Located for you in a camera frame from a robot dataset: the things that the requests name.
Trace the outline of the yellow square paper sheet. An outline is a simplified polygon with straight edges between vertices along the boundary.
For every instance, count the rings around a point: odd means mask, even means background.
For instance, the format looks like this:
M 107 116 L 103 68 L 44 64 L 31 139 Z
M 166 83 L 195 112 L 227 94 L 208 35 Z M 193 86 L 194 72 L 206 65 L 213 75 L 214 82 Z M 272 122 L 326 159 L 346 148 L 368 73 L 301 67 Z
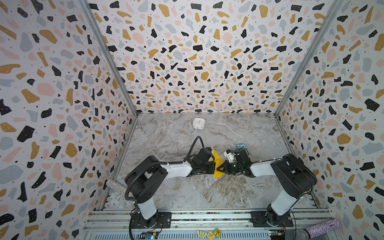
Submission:
M 221 176 L 224 175 L 224 173 L 218 171 L 217 168 L 218 168 L 219 166 L 221 166 L 224 162 L 223 162 L 223 160 L 220 158 L 219 154 L 216 152 L 216 150 L 215 150 L 214 148 L 212 148 L 212 155 L 213 155 L 213 156 L 210 158 L 210 161 L 215 163 L 214 177 L 215 177 L 216 179 L 219 179 Z

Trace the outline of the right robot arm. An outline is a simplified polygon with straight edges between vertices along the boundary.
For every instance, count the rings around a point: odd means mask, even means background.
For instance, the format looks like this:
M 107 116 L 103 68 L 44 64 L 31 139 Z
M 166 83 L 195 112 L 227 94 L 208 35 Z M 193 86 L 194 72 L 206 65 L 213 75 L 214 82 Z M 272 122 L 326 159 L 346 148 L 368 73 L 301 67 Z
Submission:
M 293 154 L 275 160 L 252 162 L 245 148 L 233 152 L 234 161 L 224 161 L 216 168 L 227 175 L 244 175 L 249 178 L 276 176 L 282 185 L 277 198 L 268 205 L 261 223 L 277 227 L 288 216 L 292 207 L 317 184 L 316 176 Z

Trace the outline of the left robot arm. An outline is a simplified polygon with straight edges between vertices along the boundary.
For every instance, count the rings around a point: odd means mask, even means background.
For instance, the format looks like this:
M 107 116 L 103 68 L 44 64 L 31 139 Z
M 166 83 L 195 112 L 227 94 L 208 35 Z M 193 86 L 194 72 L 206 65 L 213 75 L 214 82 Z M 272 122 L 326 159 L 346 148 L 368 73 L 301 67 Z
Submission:
M 213 175 L 215 167 L 215 157 L 210 147 L 200 149 L 198 154 L 187 156 L 184 161 L 165 162 L 149 156 L 126 176 L 124 197 L 134 203 L 143 220 L 153 220 L 158 215 L 153 196 L 164 180 Z

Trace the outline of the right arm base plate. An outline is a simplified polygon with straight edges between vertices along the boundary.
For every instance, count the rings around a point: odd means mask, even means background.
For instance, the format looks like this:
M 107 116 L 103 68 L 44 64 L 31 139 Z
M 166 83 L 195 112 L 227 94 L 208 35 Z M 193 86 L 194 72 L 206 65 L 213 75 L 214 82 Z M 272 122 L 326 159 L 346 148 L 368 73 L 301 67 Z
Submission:
M 252 211 L 250 222 L 253 227 L 293 227 L 294 223 L 290 213 L 285 213 L 282 216 L 275 214 L 273 211 Z

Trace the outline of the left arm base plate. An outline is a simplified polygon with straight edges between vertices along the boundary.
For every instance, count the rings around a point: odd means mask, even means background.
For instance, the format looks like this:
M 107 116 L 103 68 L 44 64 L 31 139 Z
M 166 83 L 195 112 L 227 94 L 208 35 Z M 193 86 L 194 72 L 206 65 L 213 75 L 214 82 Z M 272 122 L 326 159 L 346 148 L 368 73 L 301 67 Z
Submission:
M 137 212 L 132 215 L 132 229 L 169 229 L 171 227 L 172 213 L 157 212 L 150 219 L 145 220 L 144 217 Z

